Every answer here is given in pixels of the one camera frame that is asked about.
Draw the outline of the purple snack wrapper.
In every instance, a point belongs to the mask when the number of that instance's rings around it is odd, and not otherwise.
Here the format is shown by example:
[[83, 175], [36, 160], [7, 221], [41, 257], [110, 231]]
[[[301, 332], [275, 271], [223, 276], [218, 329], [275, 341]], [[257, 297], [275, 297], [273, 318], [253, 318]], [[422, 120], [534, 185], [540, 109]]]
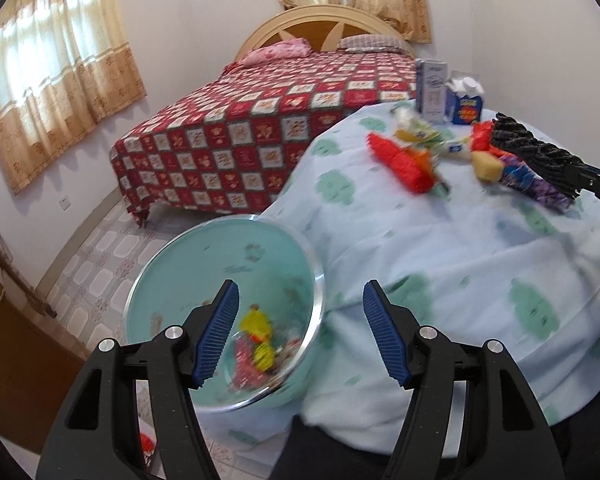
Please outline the purple snack wrapper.
[[525, 162], [514, 155], [500, 157], [503, 171], [500, 183], [535, 200], [546, 208], [565, 212], [574, 203], [554, 185], [542, 179]]

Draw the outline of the yellow sponge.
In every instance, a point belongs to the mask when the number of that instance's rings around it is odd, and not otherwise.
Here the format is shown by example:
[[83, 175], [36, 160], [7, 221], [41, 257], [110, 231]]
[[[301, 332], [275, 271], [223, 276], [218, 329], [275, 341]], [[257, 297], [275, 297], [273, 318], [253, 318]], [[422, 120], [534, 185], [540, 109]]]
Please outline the yellow sponge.
[[471, 166], [476, 178], [484, 183], [498, 182], [504, 171], [501, 159], [486, 151], [472, 152]]

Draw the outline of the red plastic bag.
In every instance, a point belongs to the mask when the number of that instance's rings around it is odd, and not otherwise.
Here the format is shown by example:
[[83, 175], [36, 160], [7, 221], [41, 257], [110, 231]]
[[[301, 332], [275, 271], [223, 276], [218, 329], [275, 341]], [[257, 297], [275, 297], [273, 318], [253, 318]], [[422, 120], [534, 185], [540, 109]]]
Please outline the red plastic bag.
[[489, 152], [496, 158], [509, 156], [509, 152], [496, 148], [491, 143], [493, 122], [475, 122], [471, 125], [470, 150], [472, 152]]

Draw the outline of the red knitted scrubber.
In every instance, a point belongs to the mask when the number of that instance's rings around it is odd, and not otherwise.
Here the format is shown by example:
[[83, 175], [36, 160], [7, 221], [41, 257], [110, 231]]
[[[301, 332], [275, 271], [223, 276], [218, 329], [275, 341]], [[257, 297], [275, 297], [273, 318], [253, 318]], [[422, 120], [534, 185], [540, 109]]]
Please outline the red knitted scrubber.
[[400, 146], [374, 132], [366, 136], [367, 146], [373, 155], [414, 194], [425, 194], [438, 182], [434, 165], [426, 150]]

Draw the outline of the clear yellow green wrapper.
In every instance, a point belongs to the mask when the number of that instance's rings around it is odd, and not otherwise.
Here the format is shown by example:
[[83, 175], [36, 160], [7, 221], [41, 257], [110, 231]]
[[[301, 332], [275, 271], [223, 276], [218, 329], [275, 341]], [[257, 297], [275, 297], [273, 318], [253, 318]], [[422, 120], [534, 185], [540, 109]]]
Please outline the clear yellow green wrapper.
[[438, 157], [466, 162], [471, 159], [466, 138], [457, 138], [450, 130], [427, 122], [410, 104], [395, 106], [391, 113], [396, 122], [394, 136], [401, 142]]

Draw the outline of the trash inside bin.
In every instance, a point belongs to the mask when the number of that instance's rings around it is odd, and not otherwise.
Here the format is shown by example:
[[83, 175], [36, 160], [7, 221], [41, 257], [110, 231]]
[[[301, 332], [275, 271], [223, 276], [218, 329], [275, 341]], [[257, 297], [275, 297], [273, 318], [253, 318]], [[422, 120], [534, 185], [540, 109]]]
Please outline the trash inside bin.
[[275, 324], [258, 304], [252, 304], [233, 338], [232, 388], [251, 391], [264, 387], [294, 357], [300, 344], [296, 326]]

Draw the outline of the teal plastic trash bin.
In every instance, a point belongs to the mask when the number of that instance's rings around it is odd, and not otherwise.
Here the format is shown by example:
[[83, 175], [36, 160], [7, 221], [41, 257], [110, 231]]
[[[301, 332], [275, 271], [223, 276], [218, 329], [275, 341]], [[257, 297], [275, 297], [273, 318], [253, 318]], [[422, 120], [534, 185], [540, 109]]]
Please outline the teal plastic trash bin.
[[317, 357], [325, 301], [305, 236], [262, 216], [195, 226], [140, 271], [123, 311], [129, 344], [180, 328], [194, 407], [220, 414], [297, 399]]

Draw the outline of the red bag on floor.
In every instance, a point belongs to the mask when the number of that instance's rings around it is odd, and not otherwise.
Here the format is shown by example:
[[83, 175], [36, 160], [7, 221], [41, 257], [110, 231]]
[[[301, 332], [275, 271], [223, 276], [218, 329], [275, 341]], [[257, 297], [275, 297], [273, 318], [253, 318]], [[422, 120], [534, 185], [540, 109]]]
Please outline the red bag on floor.
[[147, 434], [140, 433], [140, 448], [142, 449], [144, 461], [147, 466], [150, 465], [152, 458], [154, 457], [156, 444]]

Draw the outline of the brown wooden cabinet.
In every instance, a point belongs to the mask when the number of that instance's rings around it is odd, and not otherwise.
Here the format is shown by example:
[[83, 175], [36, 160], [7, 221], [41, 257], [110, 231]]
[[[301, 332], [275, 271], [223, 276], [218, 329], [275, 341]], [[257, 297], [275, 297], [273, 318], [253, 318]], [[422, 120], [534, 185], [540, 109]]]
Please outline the brown wooden cabinet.
[[26, 318], [0, 284], [0, 436], [41, 453], [83, 364]]

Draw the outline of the blue white milk carton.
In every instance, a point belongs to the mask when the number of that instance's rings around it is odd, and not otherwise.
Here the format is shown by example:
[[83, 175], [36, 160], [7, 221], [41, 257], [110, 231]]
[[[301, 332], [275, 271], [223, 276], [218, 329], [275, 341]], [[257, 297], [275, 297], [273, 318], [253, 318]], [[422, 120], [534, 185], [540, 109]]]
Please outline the blue white milk carton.
[[484, 89], [475, 76], [452, 73], [446, 81], [446, 118], [457, 126], [481, 122]]

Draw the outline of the plaid pillow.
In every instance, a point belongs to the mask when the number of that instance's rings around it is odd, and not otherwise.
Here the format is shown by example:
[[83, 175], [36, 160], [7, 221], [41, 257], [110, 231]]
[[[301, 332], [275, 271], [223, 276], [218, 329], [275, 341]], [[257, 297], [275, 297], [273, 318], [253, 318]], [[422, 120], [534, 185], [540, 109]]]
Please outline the plaid pillow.
[[410, 45], [400, 37], [389, 35], [355, 35], [344, 37], [338, 42], [338, 49], [352, 52], [392, 52], [411, 55]]

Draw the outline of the pink pillow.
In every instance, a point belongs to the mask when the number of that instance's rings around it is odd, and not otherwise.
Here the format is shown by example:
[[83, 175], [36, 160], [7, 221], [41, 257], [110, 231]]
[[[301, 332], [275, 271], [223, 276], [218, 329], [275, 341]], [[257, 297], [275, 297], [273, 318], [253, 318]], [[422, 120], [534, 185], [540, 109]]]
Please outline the pink pillow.
[[277, 60], [289, 60], [290, 58], [306, 58], [313, 52], [308, 40], [294, 38], [276, 42], [270, 46], [260, 47], [247, 53], [238, 61], [242, 67], [252, 67], [266, 64]]

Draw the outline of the bed with red quilt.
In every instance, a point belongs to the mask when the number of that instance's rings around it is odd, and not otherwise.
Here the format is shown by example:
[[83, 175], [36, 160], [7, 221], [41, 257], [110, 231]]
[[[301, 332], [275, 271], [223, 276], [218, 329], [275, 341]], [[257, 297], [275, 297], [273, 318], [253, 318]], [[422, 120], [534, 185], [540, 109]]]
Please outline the bed with red quilt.
[[[379, 18], [346, 6], [284, 11], [245, 41], [217, 80], [125, 133], [110, 162], [136, 223], [144, 224], [156, 203], [258, 214], [282, 192], [316, 136], [363, 106], [411, 99], [414, 48], [411, 55], [338, 49], [340, 39], [363, 34], [402, 38]], [[308, 40], [313, 52], [238, 64], [257, 48], [294, 38]]]

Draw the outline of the beige curtain left window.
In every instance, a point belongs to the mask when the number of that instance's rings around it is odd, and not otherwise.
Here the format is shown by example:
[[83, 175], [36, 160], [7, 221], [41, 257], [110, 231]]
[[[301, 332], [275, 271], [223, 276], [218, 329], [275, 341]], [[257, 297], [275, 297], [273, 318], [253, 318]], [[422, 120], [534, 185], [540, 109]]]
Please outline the beige curtain left window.
[[12, 194], [145, 96], [118, 0], [2, 5], [0, 165]]

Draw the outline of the wall power socket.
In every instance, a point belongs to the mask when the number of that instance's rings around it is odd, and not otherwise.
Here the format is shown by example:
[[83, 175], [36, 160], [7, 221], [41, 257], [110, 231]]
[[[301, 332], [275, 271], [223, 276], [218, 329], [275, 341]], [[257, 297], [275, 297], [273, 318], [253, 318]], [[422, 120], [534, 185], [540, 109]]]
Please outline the wall power socket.
[[59, 201], [59, 205], [60, 208], [62, 210], [67, 210], [70, 206], [71, 206], [71, 202], [69, 200], [68, 196], [63, 197], [60, 201]]

